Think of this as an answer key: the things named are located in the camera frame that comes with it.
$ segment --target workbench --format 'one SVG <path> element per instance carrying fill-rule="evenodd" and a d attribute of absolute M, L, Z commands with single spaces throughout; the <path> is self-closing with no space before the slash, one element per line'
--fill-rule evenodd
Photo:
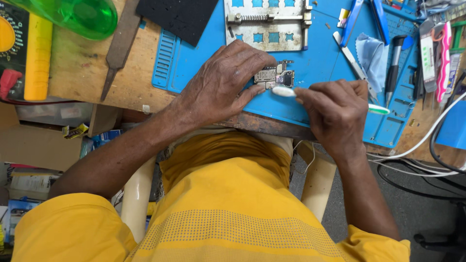
<path fill-rule="evenodd" d="M 113 2 L 120 14 L 124 0 Z M 92 41 L 54 26 L 48 95 L 137 111 L 143 111 L 143 105 L 146 105 L 145 108 L 148 106 L 149 112 L 152 113 L 162 110 L 176 94 L 154 88 L 151 84 L 161 28 L 145 18 L 144 22 L 145 25 L 138 29 L 125 67 L 116 74 L 103 102 L 100 101 L 100 95 L 108 71 L 105 57 L 112 36 L 103 41 Z M 428 104 L 422 111 L 422 101 L 419 101 L 411 114 L 415 123 L 405 127 L 398 145 L 393 149 L 395 154 L 413 147 L 427 133 L 437 117 L 438 108 L 430 111 Z M 309 128 L 247 112 L 218 124 L 296 139 L 315 140 Z M 392 149 L 384 147 L 369 144 L 367 147 L 369 152 L 385 155 L 393 153 Z M 408 157 L 434 162 L 428 148 L 426 141 Z M 450 164 L 462 165 L 466 158 L 466 151 L 447 146 L 436 145 L 436 152 Z"/>

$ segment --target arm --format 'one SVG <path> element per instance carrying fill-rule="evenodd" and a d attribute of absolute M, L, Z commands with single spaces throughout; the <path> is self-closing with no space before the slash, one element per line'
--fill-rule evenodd
<path fill-rule="evenodd" d="M 308 112 L 312 132 L 340 170 L 348 224 L 400 240 L 363 144 L 367 83 L 338 80 L 316 83 L 295 92 L 296 100 Z"/>
<path fill-rule="evenodd" d="M 76 162 L 51 187 L 49 198 L 91 193 L 111 198 L 148 159 L 201 126 L 239 114 L 264 89 L 243 87 L 265 66 L 276 65 L 266 52 L 236 40 L 207 60 L 181 94 L 150 120 Z"/>

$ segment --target green plastic bottle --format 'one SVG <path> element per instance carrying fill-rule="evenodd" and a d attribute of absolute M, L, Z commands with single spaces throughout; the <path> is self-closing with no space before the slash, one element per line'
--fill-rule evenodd
<path fill-rule="evenodd" d="M 118 14 L 111 0 L 6 0 L 92 40 L 110 36 Z"/>

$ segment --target multimeter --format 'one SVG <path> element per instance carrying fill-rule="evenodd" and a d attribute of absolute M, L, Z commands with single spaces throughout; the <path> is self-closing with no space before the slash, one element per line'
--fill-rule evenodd
<path fill-rule="evenodd" d="M 0 75 L 21 72 L 8 98 L 38 101 L 47 98 L 53 24 L 0 0 Z"/>

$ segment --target gray carpet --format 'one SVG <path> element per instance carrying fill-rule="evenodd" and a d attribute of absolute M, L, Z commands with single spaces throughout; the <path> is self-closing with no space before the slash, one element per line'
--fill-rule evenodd
<path fill-rule="evenodd" d="M 371 163 L 372 171 L 398 224 L 400 235 L 402 238 L 411 241 L 411 261 L 442 261 L 444 257 L 443 253 L 423 249 L 414 241 L 413 236 L 417 233 L 423 233 L 428 241 L 444 241 L 445 237 L 442 234 L 449 234 L 454 229 L 456 207 L 448 201 L 429 199 L 399 190 L 383 181 L 377 175 L 376 167 L 376 164 Z M 296 169 L 303 171 L 305 168 L 306 164 L 304 161 L 298 158 Z M 387 168 L 384 168 L 383 171 L 389 175 L 391 180 L 405 187 L 424 193 L 455 196 L 427 184 L 420 177 L 402 174 Z M 449 179 L 466 185 L 466 176 L 450 176 Z M 295 171 L 290 184 L 290 191 L 298 199 L 301 198 L 304 180 L 305 176 Z M 436 179 L 429 178 L 428 180 L 437 186 L 455 191 L 451 186 L 443 184 Z M 322 224 L 335 242 L 341 241 L 347 236 L 343 189 L 338 170 L 333 181 Z"/>

